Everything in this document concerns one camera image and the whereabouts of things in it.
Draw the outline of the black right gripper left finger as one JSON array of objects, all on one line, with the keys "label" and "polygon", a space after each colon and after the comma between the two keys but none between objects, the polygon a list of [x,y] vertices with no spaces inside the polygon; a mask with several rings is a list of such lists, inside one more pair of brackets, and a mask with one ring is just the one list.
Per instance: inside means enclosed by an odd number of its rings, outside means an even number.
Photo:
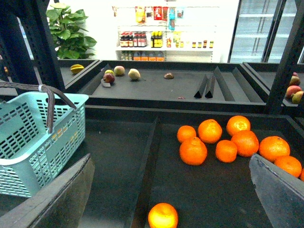
[{"label": "black right gripper left finger", "polygon": [[2,228],[77,228],[93,182],[95,166],[87,154],[36,195],[0,218]]}]

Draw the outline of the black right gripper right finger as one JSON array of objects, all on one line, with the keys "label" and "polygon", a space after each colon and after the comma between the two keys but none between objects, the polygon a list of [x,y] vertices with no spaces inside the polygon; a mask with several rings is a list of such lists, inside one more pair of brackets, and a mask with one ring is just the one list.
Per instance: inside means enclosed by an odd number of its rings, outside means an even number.
[{"label": "black right gripper right finger", "polygon": [[254,154],[249,162],[256,194],[275,228],[304,226],[304,182]]}]

